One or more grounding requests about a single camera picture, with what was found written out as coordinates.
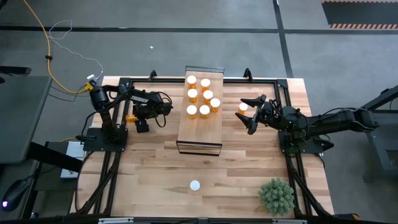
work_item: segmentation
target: wooden platform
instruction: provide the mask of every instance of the wooden platform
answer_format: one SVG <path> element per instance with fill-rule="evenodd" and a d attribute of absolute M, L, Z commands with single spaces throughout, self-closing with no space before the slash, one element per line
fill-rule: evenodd
<path fill-rule="evenodd" d="M 217 113 L 210 113 L 208 119 L 201 119 L 199 108 L 205 105 L 203 93 L 201 92 L 200 81 L 208 78 L 211 81 L 210 90 L 213 97 L 223 102 L 223 74 L 217 72 L 194 72 L 187 71 L 186 77 L 194 75 L 197 78 L 198 101 L 190 103 L 187 95 L 189 87 L 188 83 L 184 84 L 184 94 L 181 105 L 180 129 L 178 131 L 178 148 L 180 152 L 194 152 L 218 154 L 221 148 L 222 127 L 223 127 L 223 109 Z M 197 118 L 189 119 L 188 113 L 185 112 L 189 105 L 195 105 L 198 108 Z"/>
<path fill-rule="evenodd" d="M 117 85 L 119 78 L 104 77 L 103 84 Z M 310 116 L 304 81 L 294 78 L 288 79 L 288 83 L 292 105 Z M 112 216 L 272 217 L 260 207 L 257 191 L 271 178 L 287 181 L 286 163 L 279 149 L 277 131 L 259 126 L 257 132 L 250 136 L 234 113 L 240 98 L 255 98 L 261 94 L 274 98 L 273 86 L 224 84 L 223 149 L 220 157 L 178 153 L 175 141 L 180 126 L 183 83 L 137 83 L 135 87 L 166 92 L 173 99 L 174 109 L 167 116 L 164 128 L 158 128 L 154 120 L 148 120 L 150 132 L 137 134 L 134 124 L 128 125 L 128 146 L 121 158 Z M 253 112 L 254 109 L 249 108 L 248 115 Z M 92 126 L 101 126 L 98 114 Z M 79 179 L 78 206 L 82 206 L 96 188 L 103 157 L 103 152 L 95 152 L 84 165 Z M 303 164 L 308 187 L 324 208 L 333 213 L 321 160 L 304 154 Z M 192 180 L 199 180 L 200 190 L 190 190 Z M 300 190 L 298 197 L 304 212 Z"/>

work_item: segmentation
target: white cable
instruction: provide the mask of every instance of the white cable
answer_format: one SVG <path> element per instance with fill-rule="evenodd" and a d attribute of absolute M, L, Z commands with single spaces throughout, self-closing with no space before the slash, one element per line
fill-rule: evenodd
<path fill-rule="evenodd" d="M 70 28 L 69 28 L 69 30 L 68 30 L 61 38 L 52 37 L 51 30 L 52 30 L 55 26 L 57 26 L 58 24 L 63 23 L 63 22 L 70 22 Z M 93 59 L 93 58 L 86 58 L 86 57 L 83 57 L 83 56 L 81 56 L 80 54 L 71 51 L 71 50 L 70 50 L 69 48 L 67 48 L 67 47 L 62 47 L 62 46 L 56 41 L 56 40 L 62 40 L 62 39 L 64 39 L 64 38 L 68 35 L 68 33 L 72 30 L 72 23 L 73 23 L 73 21 L 70 20 L 70 19 L 69 19 L 69 20 L 65 20 L 65 21 L 57 22 L 57 23 L 56 23 L 54 26 L 52 26 L 51 29 L 49 30 L 49 35 L 48 35 L 48 37 L 49 37 L 52 41 L 54 41 L 54 43 L 56 43 L 60 48 L 69 51 L 71 54 L 77 55 L 77 56 L 79 56 L 80 58 L 85 59 L 85 60 L 92 60 L 92 61 L 95 61 L 95 62 L 101 67 L 101 73 L 98 75 L 98 77 L 95 77 L 95 78 L 98 80 L 98 79 L 100 79 L 100 78 L 102 77 L 102 75 L 103 75 L 103 73 L 104 73 L 104 68 L 103 68 L 102 65 L 99 63 L 99 61 L 97 61 L 96 59 Z"/>

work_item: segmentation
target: succulent plant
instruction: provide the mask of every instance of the succulent plant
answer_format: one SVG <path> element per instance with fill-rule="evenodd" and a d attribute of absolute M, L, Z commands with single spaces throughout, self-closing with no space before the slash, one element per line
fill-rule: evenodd
<path fill-rule="evenodd" d="M 272 215 L 284 216 L 290 208 L 294 208 L 293 192 L 288 183 L 272 179 L 268 184 L 261 186 L 260 201 Z"/>

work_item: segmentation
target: orange striped tape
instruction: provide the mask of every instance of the orange striped tape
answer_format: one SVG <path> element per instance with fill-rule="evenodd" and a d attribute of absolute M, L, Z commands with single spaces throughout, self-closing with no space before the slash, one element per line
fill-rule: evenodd
<path fill-rule="evenodd" d="M 398 3 L 393 1 L 340 1 L 340 0 L 331 0 L 331 1 L 322 1 L 324 3 Z"/>
<path fill-rule="evenodd" d="M 398 24 L 330 24 L 333 29 L 397 29 Z"/>

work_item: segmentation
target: yellow cable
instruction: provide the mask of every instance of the yellow cable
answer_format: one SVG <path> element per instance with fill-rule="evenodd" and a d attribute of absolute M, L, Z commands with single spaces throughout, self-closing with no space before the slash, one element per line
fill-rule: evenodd
<path fill-rule="evenodd" d="M 76 140 L 76 138 L 67 138 L 67 139 L 61 140 L 60 142 L 73 141 L 73 140 Z"/>
<path fill-rule="evenodd" d="M 35 11 L 33 11 L 33 9 L 31 8 L 31 6 L 26 2 L 26 0 L 24 0 L 24 3 L 26 4 L 26 6 L 29 8 L 29 10 L 32 12 L 33 16 L 35 16 L 37 22 L 39 22 L 40 26 L 42 27 L 42 30 L 44 32 L 44 36 L 47 40 L 47 55 L 51 56 L 51 46 L 50 46 L 50 40 L 49 37 L 47 36 L 47 33 L 44 29 L 44 26 L 42 24 L 42 21 L 40 21 L 40 19 L 36 16 Z M 51 68 L 50 68 L 50 59 L 47 59 L 47 71 L 49 73 L 49 75 L 51 76 L 51 78 L 61 87 L 63 88 L 65 91 L 67 91 L 68 93 L 72 93 L 72 94 L 79 94 L 79 93 L 84 93 L 86 90 L 80 90 L 80 91 L 71 91 L 68 90 L 67 88 L 65 88 L 60 82 L 58 82 L 58 80 L 52 75 L 51 73 Z"/>

